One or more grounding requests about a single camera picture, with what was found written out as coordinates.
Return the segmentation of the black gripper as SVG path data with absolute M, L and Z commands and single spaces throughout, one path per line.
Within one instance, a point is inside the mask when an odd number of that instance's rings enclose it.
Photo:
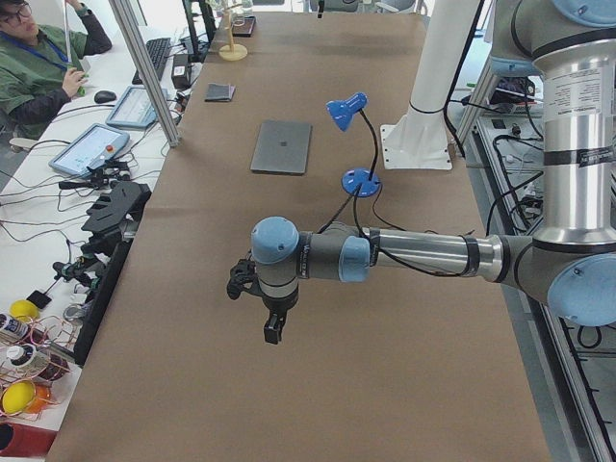
M 298 295 L 299 289 L 295 288 L 290 294 L 282 297 L 262 296 L 262 300 L 269 310 L 269 318 L 264 325 L 264 337 L 267 343 L 279 344 L 282 342 L 288 311 L 296 305 Z

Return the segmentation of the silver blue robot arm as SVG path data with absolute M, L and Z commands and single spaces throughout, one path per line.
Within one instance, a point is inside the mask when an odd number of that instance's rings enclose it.
M 473 277 L 521 290 L 585 326 L 615 320 L 615 5 L 611 1 L 500 1 L 495 63 L 532 63 L 544 79 L 543 221 L 531 236 L 447 236 L 336 223 L 300 232 L 282 217 L 251 234 L 252 290 L 269 309 L 277 344 L 303 278 L 365 280 L 375 265 Z

